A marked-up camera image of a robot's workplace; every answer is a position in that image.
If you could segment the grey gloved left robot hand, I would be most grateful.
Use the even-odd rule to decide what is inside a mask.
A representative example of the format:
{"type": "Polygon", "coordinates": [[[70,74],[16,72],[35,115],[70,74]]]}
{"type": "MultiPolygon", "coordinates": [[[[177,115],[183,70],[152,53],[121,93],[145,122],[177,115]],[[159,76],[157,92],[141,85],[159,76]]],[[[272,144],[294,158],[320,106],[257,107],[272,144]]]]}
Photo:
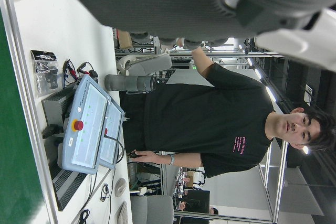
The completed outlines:
{"type": "Polygon", "coordinates": [[[335,71],[335,0],[78,0],[103,25],[222,44],[229,37],[335,71]]]}

